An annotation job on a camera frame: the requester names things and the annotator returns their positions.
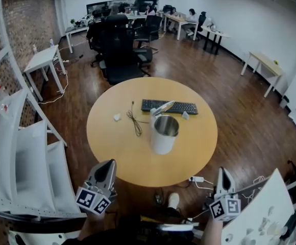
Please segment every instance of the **white shelf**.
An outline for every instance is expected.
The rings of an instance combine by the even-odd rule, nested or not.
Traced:
[[[8,107],[7,115],[0,115],[0,199],[8,201],[13,201],[16,198],[16,136],[26,97],[27,91],[24,89],[10,96],[11,104]]]
[[[12,214],[26,214],[22,207],[55,211],[46,156],[46,121],[42,120],[18,132],[15,163],[17,199]]]
[[[55,207],[59,212],[81,213],[75,202],[75,193],[65,157],[64,144],[61,141],[48,146],[47,162],[50,169]]]

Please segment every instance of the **table leg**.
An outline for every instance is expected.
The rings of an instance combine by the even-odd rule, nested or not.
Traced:
[[[53,73],[53,76],[54,76],[55,82],[56,82],[56,84],[57,84],[57,87],[60,89],[60,93],[63,94],[63,92],[64,92],[63,87],[62,87],[62,85],[61,85],[60,80],[58,79],[57,73],[56,73],[56,71],[55,71],[55,68],[54,68],[52,62],[50,63],[50,68],[51,68],[51,71],[52,71],[52,73]]]
[[[218,54],[218,50],[219,50],[219,47],[220,47],[220,42],[221,42],[221,36],[219,36],[219,39],[218,39],[218,43],[217,43],[217,47],[216,47],[216,52],[215,52],[216,55]]]
[[[249,57],[248,57],[248,59],[246,60],[246,62],[245,62],[245,64],[244,64],[244,67],[243,67],[243,69],[242,69],[242,72],[241,72],[241,75],[242,75],[242,76],[244,75],[245,69],[246,69],[246,67],[248,66],[248,62],[249,62],[249,60],[250,60],[250,57],[251,57],[251,55],[249,54]]]
[[[44,79],[47,82],[48,81],[48,77],[47,77],[46,72],[45,72],[45,69],[43,67],[41,68],[41,72],[42,72],[42,76],[44,76]]]
[[[178,29],[178,37],[177,40],[180,40],[180,34],[181,34],[181,28],[182,28],[182,23],[179,23],[179,29]]]
[[[57,57],[58,57],[58,61],[60,62],[63,74],[65,75],[66,71],[65,71],[64,64],[63,64],[63,61],[62,61],[62,58],[61,58],[61,54],[60,54],[60,51],[58,50],[58,48],[57,48],[56,54],[57,54]]]
[[[69,34],[66,34],[66,39],[67,39],[68,48],[70,49],[70,53],[73,54],[73,50],[72,50],[72,45],[71,45],[71,42],[70,42]]]
[[[26,72],[26,76],[28,77],[28,80],[29,80],[29,82],[30,82],[32,88],[34,89],[34,91],[35,91],[35,93],[36,93],[38,99],[42,102],[42,97],[41,97],[41,95],[40,95],[40,92],[38,91],[37,86],[35,85],[34,80],[32,80],[31,74],[30,74],[29,72]]]
[[[194,29],[194,35],[193,35],[193,40],[195,41],[195,38],[197,36],[197,30],[198,30],[198,23],[195,25],[195,29]]]
[[[255,72],[257,71],[257,69],[259,68],[259,66],[260,66],[260,62],[258,62],[256,68],[255,68],[254,71],[253,71],[253,73],[255,73]]]
[[[271,83],[271,84],[269,85],[269,88],[267,89],[267,91],[266,91],[266,93],[265,93],[265,95],[264,95],[265,98],[266,98],[267,95],[269,94],[269,92],[270,92],[270,90],[272,89],[272,87],[275,86],[275,85],[277,84],[279,78],[280,78],[280,76],[277,76],[277,78],[273,81],[273,83]]]
[[[205,41],[204,50],[206,50],[206,49],[207,49],[207,43],[208,43],[208,39],[209,39],[209,32],[207,33],[207,37],[206,37],[206,41]]]
[[[167,17],[165,16],[165,19],[164,19],[164,32],[166,32],[166,20],[167,20]]]
[[[213,51],[213,49],[214,49],[214,45],[215,45],[215,41],[216,41],[216,37],[217,37],[217,35],[215,35],[214,34],[214,40],[213,40],[213,44],[211,45],[211,51]]]

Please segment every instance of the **white shelving unit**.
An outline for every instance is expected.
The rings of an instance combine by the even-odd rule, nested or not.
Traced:
[[[86,217],[75,203],[68,173],[64,139],[47,119],[30,92],[16,63],[5,29],[0,0],[0,62],[9,61],[22,89],[9,96],[7,113],[0,114],[0,216],[44,221],[45,218]],[[42,118],[19,129],[24,103]],[[47,145],[47,128],[58,141]]]

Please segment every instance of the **white sneaker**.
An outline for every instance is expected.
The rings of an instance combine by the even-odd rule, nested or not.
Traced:
[[[171,195],[168,197],[167,207],[177,209],[179,203],[180,203],[180,196],[176,192],[171,193]]]

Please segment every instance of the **power strip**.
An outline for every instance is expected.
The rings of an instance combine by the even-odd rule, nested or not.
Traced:
[[[189,182],[204,182],[204,181],[205,181],[204,177],[197,177],[197,176],[192,176],[189,179]]]

